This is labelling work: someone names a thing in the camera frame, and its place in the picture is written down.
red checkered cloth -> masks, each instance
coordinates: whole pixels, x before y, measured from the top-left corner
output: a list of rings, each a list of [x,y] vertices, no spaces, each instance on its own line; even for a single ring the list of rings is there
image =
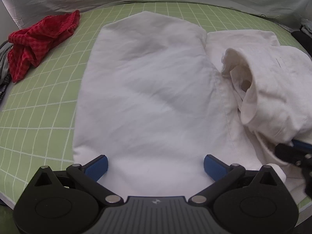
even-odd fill
[[[29,28],[11,33],[9,42],[14,45],[7,58],[12,81],[22,80],[31,64],[38,67],[50,49],[72,36],[79,19],[79,11],[47,16]]]

grid lines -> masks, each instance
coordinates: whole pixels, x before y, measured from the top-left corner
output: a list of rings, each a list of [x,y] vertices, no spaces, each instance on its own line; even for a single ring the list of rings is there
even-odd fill
[[[207,32],[260,29],[274,32],[281,45],[305,51],[289,32],[264,18],[194,3],[147,2],[81,13],[74,35],[51,50],[36,69],[16,83],[0,112],[0,192],[16,202],[41,165],[64,170],[73,163],[72,138],[78,91],[101,28],[142,11],[173,16]],[[303,200],[298,207],[306,207]]]

